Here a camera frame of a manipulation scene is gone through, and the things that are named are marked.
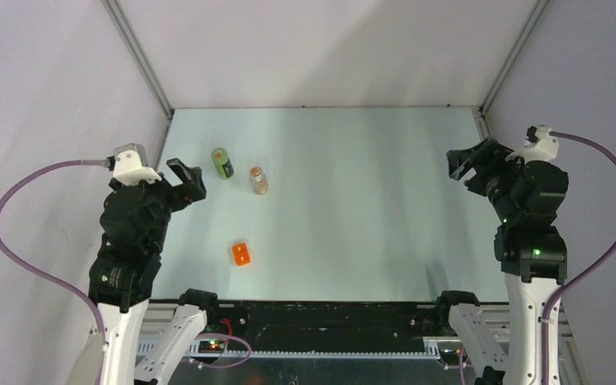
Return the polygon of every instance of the light blue tabletop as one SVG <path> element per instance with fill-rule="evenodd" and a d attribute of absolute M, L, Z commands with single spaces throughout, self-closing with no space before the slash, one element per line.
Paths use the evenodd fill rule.
<path fill-rule="evenodd" d="M 496 214 L 448 178 L 446 151 L 479 141 L 464 107 L 177 110 L 159 169 L 175 184 L 166 160 L 201 166 L 208 196 L 173 214 L 152 296 L 430 301 L 451 289 L 506 301 Z M 240 241 L 252 259 L 242 267 L 230 249 Z"/>

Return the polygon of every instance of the orange cube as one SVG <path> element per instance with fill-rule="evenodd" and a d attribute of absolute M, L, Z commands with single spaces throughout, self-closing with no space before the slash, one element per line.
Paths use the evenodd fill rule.
<path fill-rule="evenodd" d="M 235 257 L 235 263 L 238 266 L 244 266 L 251 262 L 249 256 L 249 250 L 246 248 L 246 243 L 233 246 L 233 256 Z"/>

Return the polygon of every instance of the gray wall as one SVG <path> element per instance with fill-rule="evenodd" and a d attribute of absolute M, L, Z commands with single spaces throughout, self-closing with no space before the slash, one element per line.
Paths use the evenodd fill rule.
<path fill-rule="evenodd" d="M 520 147 L 530 124 L 589 137 L 616 154 L 616 2 L 553 1 L 488 112 L 493 135 Z M 570 176 L 557 225 L 580 273 L 616 238 L 616 170 L 561 142 Z M 616 383 L 616 255 L 564 297 L 591 383 Z"/>
<path fill-rule="evenodd" d="M 165 119 L 98 0 L 0 0 L 0 196 L 48 164 L 102 158 L 130 141 L 154 157 Z M 110 175 L 42 177 L 6 206 L 2 236 L 36 266 L 87 289 Z M 91 313 L 0 252 L 0 384 L 64 383 Z"/>
<path fill-rule="evenodd" d="M 535 0 L 119 2 L 192 108 L 478 104 Z"/>

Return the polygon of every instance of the purple cable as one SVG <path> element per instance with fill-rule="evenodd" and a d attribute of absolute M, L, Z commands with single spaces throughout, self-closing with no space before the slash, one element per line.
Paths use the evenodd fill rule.
<path fill-rule="evenodd" d="M 3 197 L 1 197 L 0 199 L 0 216 L 1 216 L 1 212 L 3 211 L 3 208 L 6 206 L 6 203 L 8 203 L 8 200 L 13 197 L 13 195 L 15 195 L 15 193 L 21 189 L 22 187 L 25 186 L 25 184 L 30 183 L 31 181 L 33 181 L 34 179 L 40 177 L 43 174 L 46 174 L 48 172 L 51 172 L 53 170 L 56 170 L 58 168 L 63 168 L 63 167 L 69 167 L 69 166 L 103 166 L 104 160 L 70 160 L 67 162 L 60 162 L 60 163 L 56 163 L 56 164 L 52 164 L 50 166 L 44 167 L 40 170 L 38 170 L 37 172 L 33 172 L 31 173 L 29 176 L 25 177 L 24 179 L 20 180 L 15 186 L 11 187 L 5 194 L 3 194 Z M 103 317 L 100 315 L 100 310 L 98 310 L 98 306 L 95 305 L 95 303 L 93 303 L 93 301 L 91 301 L 91 299 L 81 290 L 77 289 L 76 287 L 74 287 L 72 284 L 67 283 L 65 281 L 63 281 L 60 278 L 54 277 L 52 275 L 50 275 L 49 273 L 46 273 L 45 271 L 42 271 L 40 269 L 37 269 L 36 267 L 30 265 L 29 263 L 27 263 L 26 261 L 24 261 L 22 258 L 18 257 L 17 254 L 13 253 L 12 250 L 10 250 L 8 248 L 8 246 L 6 246 L 5 243 L 3 243 L 3 239 L 1 239 L 1 234 L 0 234 L 0 250 L 8 257 L 10 258 L 13 262 L 17 263 L 18 265 L 20 265 L 20 267 L 22 267 L 23 269 L 34 273 L 36 275 L 38 275 L 39 277 L 53 282 L 54 284 L 61 286 L 63 289 L 68 290 L 70 292 L 72 292 L 74 295 L 76 295 L 77 297 L 81 298 L 82 301 L 84 301 L 86 303 L 86 305 L 88 306 L 89 309 L 91 309 L 91 312 L 93 312 L 93 318 L 95 318 L 95 323 L 98 325 L 98 331 L 100 333 L 105 333 L 105 325 L 103 323 Z M 100 367 L 100 373 L 103 372 L 103 368 L 102 366 Z"/>
<path fill-rule="evenodd" d="M 464 377 L 464 353 L 466 350 L 464 349 L 464 345 L 459 349 L 459 377 L 461 378 L 461 385 L 466 385 L 466 378 Z"/>
<path fill-rule="evenodd" d="M 576 135 L 565 134 L 563 132 L 550 132 L 550 135 L 556 136 L 558 138 L 574 140 L 576 142 L 586 144 L 587 146 L 596 148 L 599 152 L 601 152 L 608 159 L 610 159 L 610 161 L 613 162 L 613 164 L 616 167 L 616 156 L 613 155 L 612 152 L 608 151 L 606 148 L 604 148 L 603 146 L 601 146 L 600 144 L 592 140 L 588 140 L 588 139 L 585 139 L 585 138 L 582 138 Z M 591 266 L 587 267 L 584 271 L 582 271 L 577 277 L 573 278 L 570 282 L 559 287 L 555 292 L 553 292 L 553 294 L 551 295 L 551 298 L 549 298 L 549 300 L 546 302 L 546 306 L 544 307 L 544 310 L 542 311 L 542 319 L 549 319 L 549 316 L 551 315 L 551 310 L 553 308 L 553 304 L 556 303 L 556 301 L 558 301 L 566 291 L 568 291 L 573 286 L 580 283 L 582 279 L 589 277 L 589 275 L 592 274 L 596 269 L 598 269 L 603 264 L 603 262 L 607 261 L 608 258 L 611 255 L 613 255 L 615 250 L 616 250 L 616 240 L 615 242 L 613 242 L 613 245 L 611 245 L 610 248 L 596 262 L 591 264 Z M 541 326 L 542 326 L 542 330 L 541 330 L 542 332 L 542 346 L 541 346 L 542 347 L 542 384 L 548 385 L 549 384 L 549 324 L 547 322 L 542 322 Z"/>
<path fill-rule="evenodd" d="M 231 367 L 238 367 L 241 364 L 249 361 L 249 359 L 251 358 L 251 354 L 253 353 L 251 349 L 251 345 L 249 345 L 248 342 L 246 342 L 242 338 L 235 337 L 234 335 L 227 335 L 227 334 L 221 334 L 221 333 L 203 333 L 203 334 L 197 335 L 197 339 L 231 339 L 233 341 L 237 341 L 241 343 L 242 345 L 244 345 L 247 350 L 247 353 L 243 359 L 237 361 L 236 363 L 229 363 L 227 365 L 212 365 L 210 363 L 203 363 L 195 359 L 188 360 L 188 361 L 192 360 L 192 363 L 196 363 L 197 365 L 201 365 L 202 367 L 208 367 L 211 369 L 229 369 Z"/>

